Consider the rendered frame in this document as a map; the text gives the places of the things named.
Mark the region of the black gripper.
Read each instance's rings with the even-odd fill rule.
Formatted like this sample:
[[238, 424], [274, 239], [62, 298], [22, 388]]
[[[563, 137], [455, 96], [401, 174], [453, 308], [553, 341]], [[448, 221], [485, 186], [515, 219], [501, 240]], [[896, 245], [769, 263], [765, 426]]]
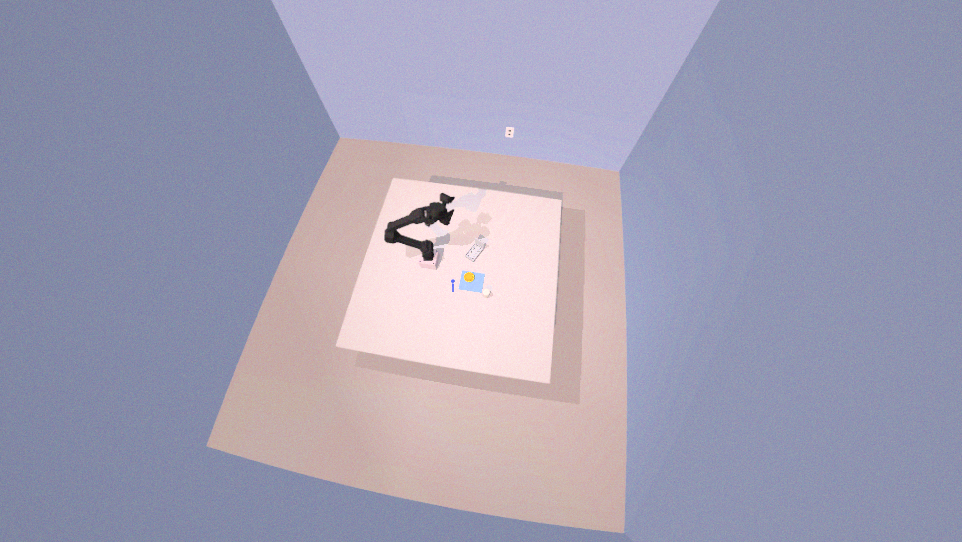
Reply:
[[445, 226], [450, 224], [451, 217], [453, 215], [454, 209], [447, 212], [446, 204], [451, 203], [455, 197], [450, 197], [444, 193], [439, 194], [439, 201], [442, 202], [444, 209], [440, 214], [439, 222]]

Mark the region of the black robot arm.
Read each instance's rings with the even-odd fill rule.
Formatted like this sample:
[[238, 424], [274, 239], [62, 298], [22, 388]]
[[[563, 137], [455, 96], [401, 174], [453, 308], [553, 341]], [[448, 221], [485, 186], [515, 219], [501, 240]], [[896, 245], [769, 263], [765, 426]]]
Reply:
[[429, 203], [429, 206], [422, 208], [417, 208], [413, 210], [408, 216], [395, 220], [393, 222], [388, 222], [387, 229], [384, 230], [384, 240], [387, 243], [402, 243], [421, 251], [421, 257], [423, 261], [433, 261], [433, 242], [430, 240], [419, 241], [411, 237], [402, 235], [398, 232], [399, 228], [410, 224], [423, 223], [426, 226], [430, 226], [440, 219], [440, 214], [443, 211], [444, 206], [439, 202]]

